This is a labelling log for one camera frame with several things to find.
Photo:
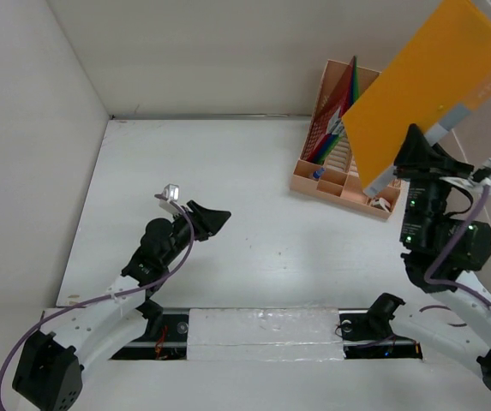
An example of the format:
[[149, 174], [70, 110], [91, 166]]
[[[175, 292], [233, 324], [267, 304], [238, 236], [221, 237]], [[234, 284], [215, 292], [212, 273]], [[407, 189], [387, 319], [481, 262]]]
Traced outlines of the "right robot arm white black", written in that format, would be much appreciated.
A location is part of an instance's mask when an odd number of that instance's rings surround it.
[[393, 164], [409, 183], [400, 233], [407, 275], [484, 342], [473, 369], [491, 391], [491, 294], [476, 275], [491, 256], [491, 227], [477, 220], [491, 197], [491, 158], [475, 169], [412, 123]]

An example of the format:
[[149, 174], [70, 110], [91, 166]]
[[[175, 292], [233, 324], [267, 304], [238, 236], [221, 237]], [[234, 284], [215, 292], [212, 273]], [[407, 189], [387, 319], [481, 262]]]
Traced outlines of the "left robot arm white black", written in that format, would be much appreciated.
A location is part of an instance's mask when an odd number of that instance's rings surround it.
[[20, 344], [12, 388], [39, 410], [68, 410], [96, 365], [137, 338], [160, 332], [164, 309], [153, 295], [185, 263], [193, 244], [215, 236], [230, 211], [160, 195], [172, 218], [150, 221], [140, 245], [104, 295], [43, 318]]

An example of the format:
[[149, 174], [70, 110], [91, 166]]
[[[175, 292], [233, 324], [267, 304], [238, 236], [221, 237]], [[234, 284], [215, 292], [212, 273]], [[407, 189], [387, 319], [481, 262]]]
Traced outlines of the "orange book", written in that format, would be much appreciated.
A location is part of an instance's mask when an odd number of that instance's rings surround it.
[[443, 1], [344, 114], [362, 191], [393, 179], [411, 124], [433, 145], [491, 97], [491, 20], [471, 1]]

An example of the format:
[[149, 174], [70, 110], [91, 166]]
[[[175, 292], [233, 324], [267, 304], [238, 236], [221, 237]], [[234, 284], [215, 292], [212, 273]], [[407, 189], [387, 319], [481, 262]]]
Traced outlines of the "small blue-capped glue bottle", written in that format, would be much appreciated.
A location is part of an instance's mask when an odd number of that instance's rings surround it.
[[325, 171], [326, 169], [324, 167], [320, 167], [319, 169], [314, 170], [309, 177], [315, 181], [319, 181]]

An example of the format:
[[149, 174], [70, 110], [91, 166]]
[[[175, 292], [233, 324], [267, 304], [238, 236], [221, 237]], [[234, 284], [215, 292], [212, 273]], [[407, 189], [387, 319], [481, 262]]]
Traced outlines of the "magenta clip file folder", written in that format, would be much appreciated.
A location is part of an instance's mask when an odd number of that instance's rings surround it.
[[308, 150], [304, 158], [313, 164], [323, 164], [330, 151], [344, 134], [342, 117], [356, 96], [356, 56], [353, 56], [338, 79], [326, 65], [322, 89], [308, 135]]

